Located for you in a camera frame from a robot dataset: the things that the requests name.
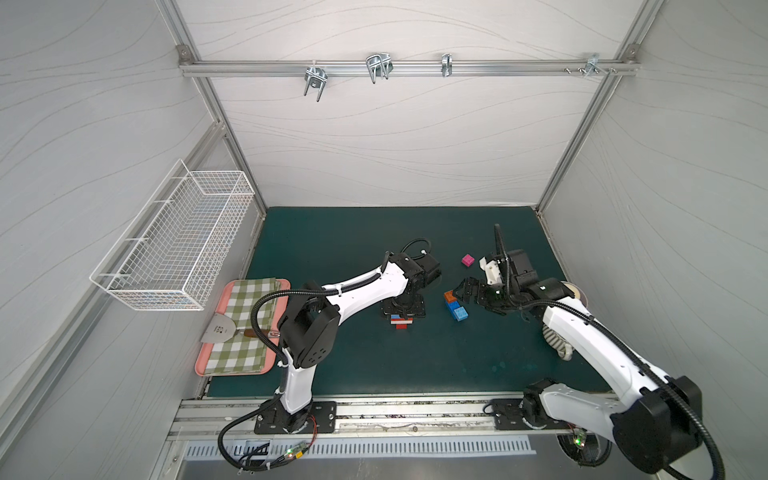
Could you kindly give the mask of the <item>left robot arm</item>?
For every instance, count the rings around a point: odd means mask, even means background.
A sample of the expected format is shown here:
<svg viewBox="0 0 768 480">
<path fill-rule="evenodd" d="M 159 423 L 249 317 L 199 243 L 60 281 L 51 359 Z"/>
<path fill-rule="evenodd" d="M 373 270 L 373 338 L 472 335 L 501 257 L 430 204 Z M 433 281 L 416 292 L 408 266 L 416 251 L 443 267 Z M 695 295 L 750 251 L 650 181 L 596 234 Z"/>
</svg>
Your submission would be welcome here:
<svg viewBox="0 0 768 480">
<path fill-rule="evenodd" d="M 423 318 L 421 291 L 440 274 L 440 263 L 429 253 L 387 253 L 381 266 L 365 274 L 325 286 L 309 282 L 303 290 L 290 291 L 278 323 L 279 365 L 286 371 L 276 391 L 276 426 L 286 433 L 304 427 L 316 366 L 330 354 L 346 320 L 376 304 L 386 317 Z"/>
</svg>

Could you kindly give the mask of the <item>light blue small lego brick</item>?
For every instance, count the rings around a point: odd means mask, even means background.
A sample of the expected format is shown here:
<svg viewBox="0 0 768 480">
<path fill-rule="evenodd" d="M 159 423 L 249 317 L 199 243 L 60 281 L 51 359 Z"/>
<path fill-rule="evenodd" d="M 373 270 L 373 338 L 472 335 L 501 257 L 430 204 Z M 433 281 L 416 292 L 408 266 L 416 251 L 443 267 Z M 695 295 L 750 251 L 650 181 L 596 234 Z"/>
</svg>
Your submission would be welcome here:
<svg viewBox="0 0 768 480">
<path fill-rule="evenodd" d="M 464 307 L 458 307 L 453 309 L 452 314 L 456 321 L 463 321 L 468 318 L 468 313 Z"/>
</svg>

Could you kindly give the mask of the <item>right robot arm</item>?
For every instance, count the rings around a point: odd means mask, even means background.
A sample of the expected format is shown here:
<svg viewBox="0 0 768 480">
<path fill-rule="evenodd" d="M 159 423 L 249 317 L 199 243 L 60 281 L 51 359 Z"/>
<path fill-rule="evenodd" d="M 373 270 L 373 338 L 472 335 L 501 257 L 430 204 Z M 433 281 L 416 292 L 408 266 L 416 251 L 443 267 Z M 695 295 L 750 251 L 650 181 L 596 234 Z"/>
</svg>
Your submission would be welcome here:
<svg viewBox="0 0 768 480">
<path fill-rule="evenodd" d="M 454 289 L 459 301 L 500 315 L 530 313 L 562 359 L 579 354 L 615 396 L 541 380 L 525 389 L 518 407 L 530 428 L 565 422 L 605 438 L 648 474 L 671 473 L 673 462 L 705 443 L 699 387 L 685 376 L 669 376 L 618 339 L 588 311 L 575 286 L 540 278 L 522 250 L 483 258 L 480 268 L 483 280 L 468 277 Z"/>
</svg>

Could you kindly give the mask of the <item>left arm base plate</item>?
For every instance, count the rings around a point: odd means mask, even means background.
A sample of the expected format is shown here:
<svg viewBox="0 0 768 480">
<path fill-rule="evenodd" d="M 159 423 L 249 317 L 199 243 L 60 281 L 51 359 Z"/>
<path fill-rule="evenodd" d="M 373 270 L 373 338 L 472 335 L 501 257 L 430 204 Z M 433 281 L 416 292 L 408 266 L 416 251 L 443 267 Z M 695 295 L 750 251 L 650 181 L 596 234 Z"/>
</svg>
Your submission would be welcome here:
<svg viewBox="0 0 768 480">
<path fill-rule="evenodd" d="M 312 401 L 290 414 L 279 399 L 265 402 L 256 415 L 255 434 L 333 433 L 336 425 L 337 403 Z"/>
</svg>

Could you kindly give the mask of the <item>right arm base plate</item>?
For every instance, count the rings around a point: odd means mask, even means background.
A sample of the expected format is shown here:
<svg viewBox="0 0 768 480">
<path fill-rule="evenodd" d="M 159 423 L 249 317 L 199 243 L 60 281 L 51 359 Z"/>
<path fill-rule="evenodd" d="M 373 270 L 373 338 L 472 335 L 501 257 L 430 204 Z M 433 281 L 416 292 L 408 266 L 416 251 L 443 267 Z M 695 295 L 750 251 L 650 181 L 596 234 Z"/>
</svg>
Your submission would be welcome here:
<svg viewBox="0 0 768 480">
<path fill-rule="evenodd" d="M 500 431 L 571 431 L 567 422 L 549 417 L 541 405 L 527 397 L 492 399 L 482 412 Z"/>
</svg>

